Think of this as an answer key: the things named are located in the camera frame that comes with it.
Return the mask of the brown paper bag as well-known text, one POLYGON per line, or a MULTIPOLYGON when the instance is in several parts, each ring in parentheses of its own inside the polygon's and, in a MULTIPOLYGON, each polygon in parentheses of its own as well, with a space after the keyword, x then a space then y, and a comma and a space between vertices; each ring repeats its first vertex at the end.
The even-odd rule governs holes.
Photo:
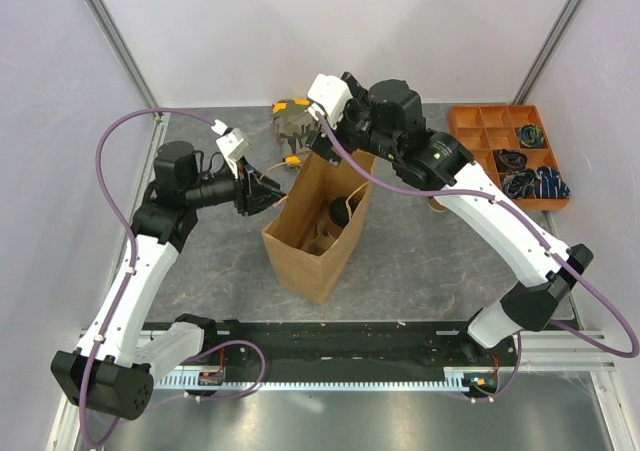
POLYGON ((279 216, 262 231, 271 265, 288 290, 315 303, 329 298, 359 242, 372 186, 350 163, 311 155, 279 216))

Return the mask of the cardboard cup carrier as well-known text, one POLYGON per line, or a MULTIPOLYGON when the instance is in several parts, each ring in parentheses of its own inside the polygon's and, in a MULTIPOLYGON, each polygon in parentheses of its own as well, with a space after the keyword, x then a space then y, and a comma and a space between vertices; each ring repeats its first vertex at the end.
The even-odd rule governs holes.
POLYGON ((319 223, 311 234, 311 237, 303 244, 301 250, 315 256, 321 256, 329 250, 337 241, 323 237, 320 234, 322 223, 319 223))

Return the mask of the black plastic cup lid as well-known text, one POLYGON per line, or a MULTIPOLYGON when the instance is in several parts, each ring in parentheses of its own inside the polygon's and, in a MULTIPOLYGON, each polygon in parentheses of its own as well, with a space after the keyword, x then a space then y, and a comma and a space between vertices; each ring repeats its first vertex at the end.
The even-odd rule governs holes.
POLYGON ((338 197, 329 205, 329 217, 335 225, 344 228, 349 223, 358 205, 359 201, 356 198, 338 197))

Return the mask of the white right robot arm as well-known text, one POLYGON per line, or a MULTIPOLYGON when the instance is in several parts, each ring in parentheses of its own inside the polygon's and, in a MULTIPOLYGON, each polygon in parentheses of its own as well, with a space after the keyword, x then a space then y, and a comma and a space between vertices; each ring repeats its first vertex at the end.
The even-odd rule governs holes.
POLYGON ((480 235, 514 272, 516 285, 466 324, 458 352, 477 365, 519 331, 541 331, 593 260, 583 244, 569 246, 545 232, 495 185, 455 137, 428 128, 420 95, 406 81, 365 89, 349 72, 319 74, 307 98, 319 122, 313 152, 338 164, 355 151, 386 160, 404 182, 400 193, 432 198, 480 235))

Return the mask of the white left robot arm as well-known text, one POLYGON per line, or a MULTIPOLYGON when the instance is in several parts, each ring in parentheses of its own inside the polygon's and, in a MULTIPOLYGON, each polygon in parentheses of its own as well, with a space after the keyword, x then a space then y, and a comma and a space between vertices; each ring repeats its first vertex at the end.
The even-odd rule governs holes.
POLYGON ((135 420, 154 385, 182 363, 208 364, 219 353, 214 320, 184 313, 158 340, 138 344, 151 304, 198 222, 198 211, 231 203, 253 216, 284 197, 276 181, 245 158, 215 172, 185 141, 158 149, 154 179, 127 222, 128 244, 115 282, 93 323, 71 352, 55 354, 51 371, 69 401, 82 411, 135 420))

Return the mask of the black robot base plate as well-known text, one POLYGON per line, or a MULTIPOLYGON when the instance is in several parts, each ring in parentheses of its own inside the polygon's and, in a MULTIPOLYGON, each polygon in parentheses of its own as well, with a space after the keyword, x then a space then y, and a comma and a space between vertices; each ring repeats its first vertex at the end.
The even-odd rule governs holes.
POLYGON ((463 343, 460 321, 239 322, 218 325, 222 353, 182 366, 242 381, 435 379, 445 371, 490 374, 516 362, 514 338, 486 351, 463 343))

